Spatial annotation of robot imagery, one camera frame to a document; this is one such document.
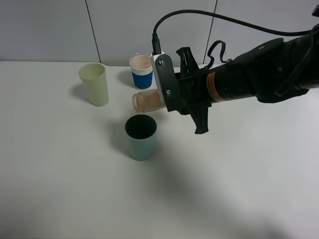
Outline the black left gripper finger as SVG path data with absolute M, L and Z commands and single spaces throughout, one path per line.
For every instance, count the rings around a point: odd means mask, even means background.
M 204 134 L 208 129 L 208 109 L 211 106 L 188 107 L 188 112 L 195 123 L 195 134 Z

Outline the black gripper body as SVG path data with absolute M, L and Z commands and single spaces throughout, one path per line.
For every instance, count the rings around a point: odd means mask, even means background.
M 181 72 L 175 73 L 183 102 L 182 108 L 177 110 L 181 115 L 189 115 L 189 108 L 199 110 L 211 107 L 206 85 L 207 75 L 208 70 L 204 68 L 183 76 Z

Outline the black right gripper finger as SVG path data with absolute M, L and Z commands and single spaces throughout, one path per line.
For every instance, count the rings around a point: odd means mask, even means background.
M 180 57 L 179 79 L 190 77 L 199 70 L 190 47 L 182 47 L 176 53 Z

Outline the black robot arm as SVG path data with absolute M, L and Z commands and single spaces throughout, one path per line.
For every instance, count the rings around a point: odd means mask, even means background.
M 277 38 L 223 61 L 199 68 L 190 48 L 177 51 L 181 69 L 176 78 L 176 110 L 190 115 L 196 134 L 208 132 L 208 109 L 213 103 L 256 97 L 273 104 L 305 95 L 319 85 L 319 28 L 290 41 Z

